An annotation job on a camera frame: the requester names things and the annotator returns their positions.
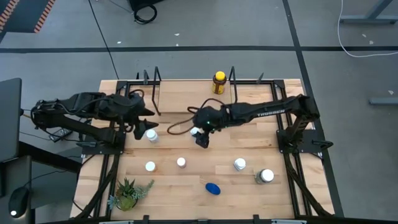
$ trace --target computer mouse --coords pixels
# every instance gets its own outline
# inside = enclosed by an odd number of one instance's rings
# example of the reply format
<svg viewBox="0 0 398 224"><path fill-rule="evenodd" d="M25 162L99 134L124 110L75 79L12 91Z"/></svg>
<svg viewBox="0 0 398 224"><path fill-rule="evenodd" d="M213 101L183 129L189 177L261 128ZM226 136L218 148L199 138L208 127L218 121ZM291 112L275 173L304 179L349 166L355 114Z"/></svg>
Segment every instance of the computer mouse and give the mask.
<svg viewBox="0 0 398 224"><path fill-rule="evenodd" d="M14 218L19 218L25 214L29 199L29 189L19 187L13 191L8 201L8 212Z"/></svg>

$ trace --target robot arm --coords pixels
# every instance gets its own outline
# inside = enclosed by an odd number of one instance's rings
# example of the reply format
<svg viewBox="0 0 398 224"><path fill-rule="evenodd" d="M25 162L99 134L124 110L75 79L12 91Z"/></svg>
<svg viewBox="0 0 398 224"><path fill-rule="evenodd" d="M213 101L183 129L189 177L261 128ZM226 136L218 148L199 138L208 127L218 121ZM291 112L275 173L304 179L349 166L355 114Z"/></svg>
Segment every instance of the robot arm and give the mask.
<svg viewBox="0 0 398 224"><path fill-rule="evenodd" d="M221 131L223 128L231 126L240 126L250 122L254 118L282 113L292 113L297 117L293 126L288 127L286 130L287 135L285 140L289 144L300 142L302 131L307 124L320 117L315 101L303 95L254 105L249 103L232 103L222 105L220 110L206 106L197 109L193 117L194 126L203 130L203 134L198 134L197 136L197 144L206 148L209 143L209 133Z"/></svg>
<svg viewBox="0 0 398 224"><path fill-rule="evenodd" d="M134 128L136 139L141 139L147 129L158 125L146 119L139 119L139 116L153 116L154 112L145 108L144 99L135 92L131 92L129 97L114 94L107 96L105 93L78 93L66 100L40 100L30 113L36 127L44 131L47 128L67 128L110 145L115 144L117 136L117 131L113 128L96 128L68 118L65 114L114 121L123 127L125 132L131 132Z"/></svg>

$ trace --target white cable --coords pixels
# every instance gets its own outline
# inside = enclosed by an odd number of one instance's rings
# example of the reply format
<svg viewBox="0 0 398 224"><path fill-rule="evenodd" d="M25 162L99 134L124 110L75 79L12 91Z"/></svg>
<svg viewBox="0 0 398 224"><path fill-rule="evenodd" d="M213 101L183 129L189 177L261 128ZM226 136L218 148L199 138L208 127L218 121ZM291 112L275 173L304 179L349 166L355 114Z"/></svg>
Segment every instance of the white cable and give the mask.
<svg viewBox="0 0 398 224"><path fill-rule="evenodd" d="M341 11L340 11L340 16L338 17L338 21L337 21L337 36L338 36L338 42L340 43L341 48L346 52L346 54L348 54L351 57L356 57L356 58L361 58L361 57L373 57L373 56L388 56L388 55L394 55L394 54L398 54L398 52L393 52L393 53L388 53L388 54L371 54L371 55L353 55L350 54L344 47L343 44L341 43L341 39L340 39L340 19L341 19L341 15L343 13L343 4L344 4L344 0L341 0Z"/></svg>

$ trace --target desk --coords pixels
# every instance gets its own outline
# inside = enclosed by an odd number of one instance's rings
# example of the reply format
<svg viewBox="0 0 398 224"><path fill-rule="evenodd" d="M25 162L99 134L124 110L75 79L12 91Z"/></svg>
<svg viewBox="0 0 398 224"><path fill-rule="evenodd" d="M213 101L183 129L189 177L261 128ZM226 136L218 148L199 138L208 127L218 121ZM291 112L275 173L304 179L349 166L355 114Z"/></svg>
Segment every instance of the desk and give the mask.
<svg viewBox="0 0 398 224"><path fill-rule="evenodd" d="M243 126L216 132L210 136L208 149L197 146L189 133L180 136L167 134L166 129L172 123L189 118L191 114L181 113L179 107L174 112L172 108L167 107L167 102L160 102L159 99L164 98L162 94L173 95L170 92L165 93L164 87L167 87L167 91L173 91L171 86L174 85L174 91L179 91L180 88L194 89L190 86L196 83L202 86L203 82L207 82L208 85L203 85L202 91L211 95L209 80L163 80L160 87L155 89L155 102L159 105L162 116L155 115L147 119L159 123L155 128L159 142L152 144L146 138L137 141L132 133L127 134L125 151L120 157L118 168L119 181L127 177L130 180L135 179L139 185L145 185L151 179L154 179L155 183L148 196L140 200L131 211L122 212L114 209L112 220L142 220L143 215L149 215L151 220L252 219L253 214L258 214L260 218L294 217L284 159L279 153L275 135L278 128L275 116L257 118ZM115 92L116 83L116 80L103 80L99 91L112 94ZM284 83L287 96L303 93L300 80L289 79L284 80ZM151 102L152 86L133 85L130 91L137 88L145 91L146 107L155 111ZM234 87L231 85L230 88L223 97L233 102L234 96L231 96L231 93L234 92ZM237 85L237 91L238 101L241 102L272 101L269 85ZM185 95L183 98L190 100L183 102L185 105L182 106L200 106L203 103L203 99L196 100L196 89L186 94L191 95ZM175 105L173 98L168 101ZM283 122L287 127L285 116ZM109 123L93 121L93 125L102 128L109 126ZM177 126L174 131L184 130L191 125ZM176 160L179 157L187 160L186 168L177 167ZM247 165L241 172L235 171L233 167L234 160L239 157L244 158ZM85 206L95 193L102 161L103 156L98 155L81 168L75 193L78 205ZM145 170L145 163L148 161L156 163L157 170L154 173ZM301 154L301 161L307 187L323 208L333 213L321 160L311 154ZM273 170L275 179L269 184L257 185L253 175L263 168ZM210 195L205 190L205 184L208 182L220 186L219 196ZM303 202L298 187L296 191L303 214ZM105 214L107 197L108 193L105 191L100 216ZM71 217L79 212L73 207Z"/></svg>

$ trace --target small white container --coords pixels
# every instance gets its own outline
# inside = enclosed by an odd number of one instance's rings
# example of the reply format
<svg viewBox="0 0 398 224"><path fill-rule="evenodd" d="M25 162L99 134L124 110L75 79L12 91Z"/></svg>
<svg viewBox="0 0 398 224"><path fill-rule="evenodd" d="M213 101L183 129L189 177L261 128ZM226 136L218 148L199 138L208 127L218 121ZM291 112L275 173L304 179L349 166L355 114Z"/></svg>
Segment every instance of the small white container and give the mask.
<svg viewBox="0 0 398 224"><path fill-rule="evenodd" d="M197 132L199 132L199 128L193 127L193 128L191 129L191 135L192 135L192 136L193 136L194 134L196 134Z"/></svg>
<svg viewBox="0 0 398 224"><path fill-rule="evenodd" d="M242 158L238 158L235 160L234 166L237 171L241 171L246 167L246 161Z"/></svg>
<svg viewBox="0 0 398 224"><path fill-rule="evenodd" d="M185 168L185 166L187 165L187 162L185 161L184 158L180 157L180 158L177 159L177 165L180 168Z"/></svg>
<svg viewBox="0 0 398 224"><path fill-rule="evenodd" d="M159 137L158 137L156 131L153 129L148 130L146 132L146 136L150 142L157 142L159 140Z"/></svg>
<svg viewBox="0 0 398 224"><path fill-rule="evenodd" d="M153 171L156 170L156 165L155 165L154 162L149 161L149 162L147 162L147 164L145 164L145 169L146 169L147 171L149 171L149 172L153 172Z"/></svg>
<svg viewBox="0 0 398 224"><path fill-rule="evenodd" d="M255 174L254 179L258 184L266 184L274 180L274 172L270 169L262 169Z"/></svg>

